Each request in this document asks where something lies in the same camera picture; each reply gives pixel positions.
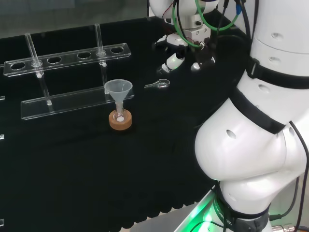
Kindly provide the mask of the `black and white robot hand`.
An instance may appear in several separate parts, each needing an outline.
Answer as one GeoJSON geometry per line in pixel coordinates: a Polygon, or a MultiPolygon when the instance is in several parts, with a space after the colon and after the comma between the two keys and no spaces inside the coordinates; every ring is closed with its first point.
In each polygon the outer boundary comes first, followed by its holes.
{"type": "Polygon", "coordinates": [[[216,63],[215,51],[210,46],[211,30],[207,26],[183,29],[180,32],[184,35],[180,36],[177,32],[166,34],[153,43],[154,49],[162,48],[168,55],[166,61],[158,67],[158,73],[165,74],[178,69],[190,52],[195,57],[195,62],[191,65],[192,71],[198,71],[216,63]]]}

